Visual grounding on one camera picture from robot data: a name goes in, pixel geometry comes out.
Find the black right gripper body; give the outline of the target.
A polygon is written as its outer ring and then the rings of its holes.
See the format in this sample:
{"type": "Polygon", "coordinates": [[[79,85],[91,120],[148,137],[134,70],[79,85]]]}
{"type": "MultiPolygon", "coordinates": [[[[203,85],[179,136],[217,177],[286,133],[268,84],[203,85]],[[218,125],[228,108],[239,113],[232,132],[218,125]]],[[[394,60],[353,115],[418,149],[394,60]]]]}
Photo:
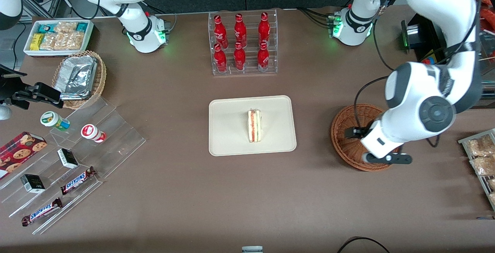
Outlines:
{"type": "Polygon", "coordinates": [[[37,102],[32,86],[23,83],[21,77],[27,74],[0,65],[0,102],[8,106],[29,109],[30,102],[37,102]]]}

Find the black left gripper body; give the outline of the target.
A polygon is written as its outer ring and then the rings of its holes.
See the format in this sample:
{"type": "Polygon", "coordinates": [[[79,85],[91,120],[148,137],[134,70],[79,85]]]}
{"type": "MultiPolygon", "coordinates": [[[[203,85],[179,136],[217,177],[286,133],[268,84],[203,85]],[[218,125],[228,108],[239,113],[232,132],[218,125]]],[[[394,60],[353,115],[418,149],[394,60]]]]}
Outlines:
{"type": "Polygon", "coordinates": [[[350,127],[345,129],[345,138],[346,139],[358,139],[361,140],[362,138],[366,137],[369,135],[369,133],[372,131],[370,127],[350,127]]]}

